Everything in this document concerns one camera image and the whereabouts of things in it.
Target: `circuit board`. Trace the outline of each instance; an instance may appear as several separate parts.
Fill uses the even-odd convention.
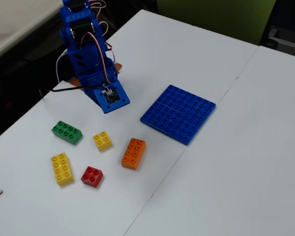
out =
[[[169,85],[140,121],[188,145],[216,104]]]
[[[103,94],[108,102],[108,104],[112,104],[120,100],[120,97],[115,89],[112,89],[109,92],[103,91]]]

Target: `green chair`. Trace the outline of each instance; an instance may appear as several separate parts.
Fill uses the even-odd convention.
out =
[[[157,8],[163,16],[260,45],[275,2],[276,0],[157,0]]]

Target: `white cable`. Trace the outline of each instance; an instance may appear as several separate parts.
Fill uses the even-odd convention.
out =
[[[60,61],[60,58],[62,58],[63,56],[68,54],[68,49],[64,50],[63,53],[58,57],[57,61],[56,61],[56,74],[57,74],[57,80],[58,80],[58,84],[60,83],[60,79],[59,79],[59,75],[58,75],[58,62]]]
[[[98,24],[100,25],[102,23],[105,23],[107,25],[106,31],[102,34],[102,36],[104,36],[107,33],[109,26],[108,26],[108,23],[106,21],[100,21]]]
[[[97,0],[96,0],[96,2],[94,2],[94,3],[92,3],[92,1],[93,1],[93,0],[89,0],[88,2],[90,3],[90,7],[91,7],[91,8],[98,8],[98,11],[97,11],[97,14],[96,14],[96,18],[98,18],[99,13],[100,13],[100,10],[101,10],[102,8],[106,7],[106,3],[105,3],[104,0],[99,0],[99,1],[102,1],[102,2],[105,4],[104,6],[102,6],[102,4],[101,4],[100,2],[98,2]]]
[[[104,0],[88,0],[88,2],[93,2],[93,1],[102,1],[106,5],[106,2]]]
[[[113,61],[113,64],[115,64],[116,62],[116,59],[115,59],[115,54],[114,54],[114,51],[112,48],[108,49],[107,52],[112,52],[113,53],[113,56],[114,56],[114,61]]]
[[[98,43],[97,39],[94,37],[94,35],[91,34],[90,32],[87,32],[86,34],[84,34],[83,37],[82,37],[81,43],[80,43],[80,48],[81,48],[81,44],[83,42],[83,39],[84,39],[84,37],[86,35],[90,35],[92,37],[92,39],[94,40],[96,46],[97,46],[97,49],[98,49],[98,52],[99,52],[99,56],[100,56],[101,61],[102,61],[104,78],[105,78],[106,82],[110,85],[111,83],[109,82],[108,77],[107,77],[106,66],[105,66],[105,62],[104,62],[104,57],[103,57],[103,54],[102,54],[102,50],[100,49],[99,43]]]

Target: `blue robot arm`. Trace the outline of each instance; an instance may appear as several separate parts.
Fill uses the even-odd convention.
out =
[[[85,94],[108,113],[130,100],[118,80],[113,61],[106,56],[108,47],[90,2],[63,0],[60,15],[64,29],[60,33],[80,84],[94,86],[85,88]]]

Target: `orange lego brick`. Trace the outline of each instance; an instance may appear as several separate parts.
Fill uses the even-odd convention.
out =
[[[139,139],[131,139],[126,153],[123,156],[121,164],[125,168],[136,170],[141,161],[146,142]]]

